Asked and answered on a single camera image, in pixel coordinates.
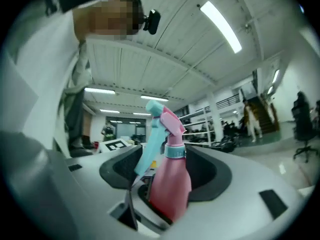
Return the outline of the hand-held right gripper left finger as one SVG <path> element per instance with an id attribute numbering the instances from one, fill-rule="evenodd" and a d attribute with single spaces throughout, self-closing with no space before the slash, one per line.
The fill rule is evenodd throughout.
<path id="1" fill-rule="evenodd" d="M 143 147 L 128 146 L 112 151 L 115 155 L 104 161 L 99 168 L 101 178 L 114 189 L 128 189 L 137 177 L 135 173 Z"/>

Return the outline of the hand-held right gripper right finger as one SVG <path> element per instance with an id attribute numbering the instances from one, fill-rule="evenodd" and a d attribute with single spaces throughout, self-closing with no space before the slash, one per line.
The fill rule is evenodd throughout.
<path id="1" fill-rule="evenodd" d="M 232 182 L 232 171 L 226 163 L 195 146 L 186 147 L 186 169 L 191 180 L 189 202 L 213 201 Z"/>

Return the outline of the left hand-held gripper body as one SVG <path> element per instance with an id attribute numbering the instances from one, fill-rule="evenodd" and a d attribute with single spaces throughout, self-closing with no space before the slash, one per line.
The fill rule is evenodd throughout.
<path id="1" fill-rule="evenodd" d="M 99 143 L 99 153 L 108 153 L 125 147 L 125 141 L 121 138 L 103 141 Z"/>

